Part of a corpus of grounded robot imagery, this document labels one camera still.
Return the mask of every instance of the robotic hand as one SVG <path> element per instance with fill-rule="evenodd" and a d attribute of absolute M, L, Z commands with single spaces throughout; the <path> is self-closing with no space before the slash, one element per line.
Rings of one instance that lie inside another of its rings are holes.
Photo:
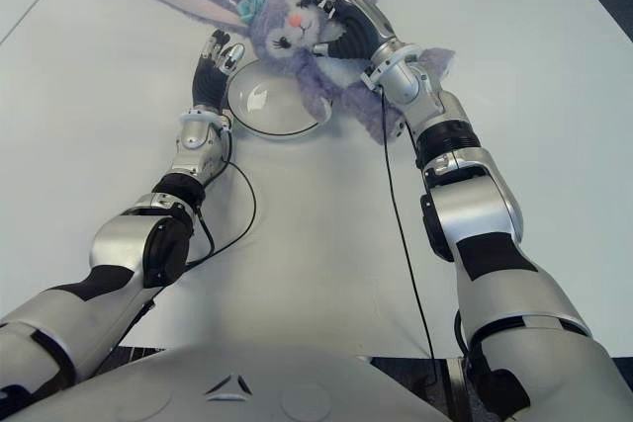
<path fill-rule="evenodd" d="M 216 31 L 205 44 L 170 170 L 97 232 L 88 277 L 44 291 L 0 320 L 0 419 L 91 377 L 185 271 L 205 188 L 230 156 L 230 114 L 221 100 L 244 46 L 223 51 L 228 40 Z"/>
<path fill-rule="evenodd" d="M 502 419 L 633 420 L 633 396 L 563 290 L 518 247 L 518 202 L 459 100 L 368 0 L 303 0 L 346 27 L 314 54 L 369 59 L 362 75 L 407 119 L 433 251 L 455 262 L 468 374 Z"/>

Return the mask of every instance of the stuffed bunny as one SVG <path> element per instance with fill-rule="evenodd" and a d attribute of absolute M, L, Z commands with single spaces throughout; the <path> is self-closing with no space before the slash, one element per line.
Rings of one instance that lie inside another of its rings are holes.
<path fill-rule="evenodd" d="M 255 54 L 272 68 L 297 76 L 304 107 L 318 122 L 327 120 L 330 104 L 350 112 L 379 143 L 383 141 L 382 103 L 360 81 L 366 60 L 315 57 L 312 46 L 343 34 L 317 6 L 301 0 L 159 0 L 201 22 L 249 38 Z M 425 52 L 443 75 L 454 52 Z M 387 105 L 387 136 L 399 133 L 400 111 Z"/>

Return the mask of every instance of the metal joint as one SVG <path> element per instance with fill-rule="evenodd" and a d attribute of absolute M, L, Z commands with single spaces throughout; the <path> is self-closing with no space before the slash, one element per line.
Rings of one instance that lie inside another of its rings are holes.
<path fill-rule="evenodd" d="M 142 272 L 147 236 L 166 216 L 119 215 L 106 222 L 95 235 L 90 250 L 90 267 L 111 265 Z"/>
<path fill-rule="evenodd" d="M 486 174 L 493 180 L 509 214 L 516 242 L 521 242 L 523 236 L 521 208 L 487 150 L 482 147 L 468 147 L 442 154 L 428 162 L 422 170 L 422 174 L 425 177 L 428 177 L 431 173 L 442 177 L 452 172 L 472 167 L 479 167 L 485 170 Z"/>
<path fill-rule="evenodd" d="M 222 131 L 230 133 L 230 120 L 205 108 L 193 108 L 181 117 L 176 156 L 170 172 L 185 173 L 206 183 L 222 168 Z"/>
<path fill-rule="evenodd" d="M 507 206 L 491 176 L 435 187 L 429 193 L 453 255 L 457 243 L 471 236 L 504 232 L 516 239 Z"/>

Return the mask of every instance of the plush paw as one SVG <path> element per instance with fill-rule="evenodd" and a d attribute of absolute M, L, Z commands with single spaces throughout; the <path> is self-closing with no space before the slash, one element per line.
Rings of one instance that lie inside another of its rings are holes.
<path fill-rule="evenodd" d="M 323 96 L 304 98 L 304 107 L 318 123 L 326 122 L 332 115 L 331 102 Z"/>
<path fill-rule="evenodd" d="M 379 117 L 374 117 L 371 122 L 365 124 L 365 129 L 369 132 L 371 137 L 376 140 L 379 144 L 383 144 L 383 114 L 382 109 L 380 111 Z M 385 131 L 387 136 L 387 141 L 400 136 L 405 130 L 405 118 L 402 113 L 392 107 L 388 106 L 387 113 L 385 115 Z"/>
<path fill-rule="evenodd" d="M 454 58 L 455 51 L 452 49 L 429 48 L 422 53 L 418 61 L 431 78 L 441 81 L 448 74 Z"/>

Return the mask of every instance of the blue flower hair clip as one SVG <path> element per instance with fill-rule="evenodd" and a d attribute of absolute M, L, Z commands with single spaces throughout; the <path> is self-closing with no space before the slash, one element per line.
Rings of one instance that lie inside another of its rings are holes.
<path fill-rule="evenodd" d="M 264 0 L 240 0 L 237 3 L 239 18 L 244 24 L 250 25 L 263 5 Z"/>

